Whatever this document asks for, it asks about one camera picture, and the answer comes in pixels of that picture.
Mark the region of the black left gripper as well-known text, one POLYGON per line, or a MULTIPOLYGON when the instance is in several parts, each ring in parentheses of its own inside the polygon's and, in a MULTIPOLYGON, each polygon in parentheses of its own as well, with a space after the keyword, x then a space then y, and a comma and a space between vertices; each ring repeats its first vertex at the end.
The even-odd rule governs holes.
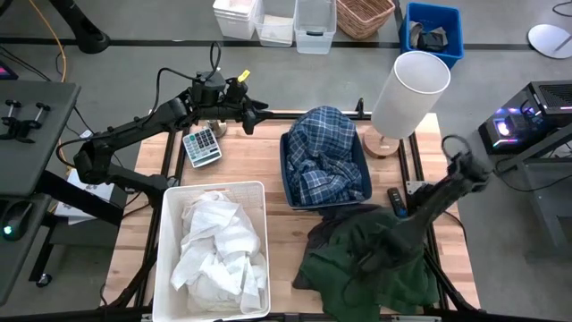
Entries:
POLYGON ((226 108, 223 121, 234 119, 242 121, 242 128, 247 135, 254 133, 257 124, 273 118, 273 112, 265 111, 268 104, 248 99, 248 85, 238 77, 226 80, 228 89, 224 94, 223 106, 226 108))

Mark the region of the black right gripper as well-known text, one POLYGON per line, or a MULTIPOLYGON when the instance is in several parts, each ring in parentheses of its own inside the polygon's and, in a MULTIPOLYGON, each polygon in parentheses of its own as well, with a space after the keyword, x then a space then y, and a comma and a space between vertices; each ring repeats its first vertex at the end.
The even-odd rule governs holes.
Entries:
POLYGON ((415 257, 415 246, 408 239, 404 223, 389 227, 376 225, 376 230, 366 237, 360 253, 358 268, 342 288, 344 301, 362 301, 366 294, 365 275, 379 270, 403 267, 415 257))

